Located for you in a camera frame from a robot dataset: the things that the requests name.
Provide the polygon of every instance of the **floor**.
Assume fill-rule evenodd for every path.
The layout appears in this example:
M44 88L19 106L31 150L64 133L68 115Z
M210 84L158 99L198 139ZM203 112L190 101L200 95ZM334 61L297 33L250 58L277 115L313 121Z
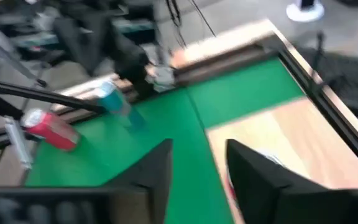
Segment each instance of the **floor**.
M173 24L168 16L165 1L157 1L160 1L158 19L162 41L167 48L178 48L179 44L174 36ZM199 14L194 10L191 0L177 1L181 11L183 11L181 31L186 43L212 36ZM195 0L195 2L217 34L241 24L267 17L289 40L296 38L297 35L305 31L323 30L327 36L326 49L345 51L358 56L358 9L343 6L335 0L321 0L326 10L324 17L317 22L306 24L292 22L285 14L287 5L293 3L294 0ZM300 40L298 42L303 45L313 45L312 40ZM87 76L76 64L67 63L47 71L43 79L50 84L51 88L59 89L86 80ZM32 85L26 77L5 64L2 64L0 69L0 80L18 85ZM3 97L17 107L21 107L24 102L24 99L15 96ZM27 108L48 108L48 106L48 103L31 100ZM0 117L1 126L3 126L3 120Z

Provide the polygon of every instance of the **wooden plank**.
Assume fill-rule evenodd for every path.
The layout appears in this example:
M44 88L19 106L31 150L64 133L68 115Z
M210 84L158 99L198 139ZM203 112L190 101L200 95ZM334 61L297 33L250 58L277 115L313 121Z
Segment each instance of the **wooden plank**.
M327 188L358 188L358 158L323 115L302 97L207 131L236 223L242 223L229 194L226 139L277 157L285 167Z

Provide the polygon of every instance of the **green mat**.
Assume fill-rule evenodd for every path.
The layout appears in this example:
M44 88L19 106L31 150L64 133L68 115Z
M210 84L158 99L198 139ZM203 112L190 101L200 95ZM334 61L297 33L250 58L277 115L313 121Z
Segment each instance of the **green mat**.
M254 65L135 105L147 121L137 131L114 116L76 125L74 152L41 143L27 186L98 186L165 138L173 139L173 179L166 223L232 223L203 127L302 95L278 60Z

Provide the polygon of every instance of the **blue soda can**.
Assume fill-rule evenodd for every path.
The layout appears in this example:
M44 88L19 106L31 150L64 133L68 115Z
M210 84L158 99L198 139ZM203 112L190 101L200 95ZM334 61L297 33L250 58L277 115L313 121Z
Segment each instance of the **blue soda can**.
M103 82L95 89L99 103L110 113L118 114L125 126L140 126L144 118L125 99L124 95L112 81Z

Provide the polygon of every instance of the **red soda can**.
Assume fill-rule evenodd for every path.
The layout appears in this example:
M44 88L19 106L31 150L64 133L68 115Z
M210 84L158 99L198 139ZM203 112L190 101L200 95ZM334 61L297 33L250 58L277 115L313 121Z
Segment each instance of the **red soda can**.
M80 140L80 134L73 127L55 114L38 108L23 116L22 125L28 133L41 136L47 143L65 151L72 151Z

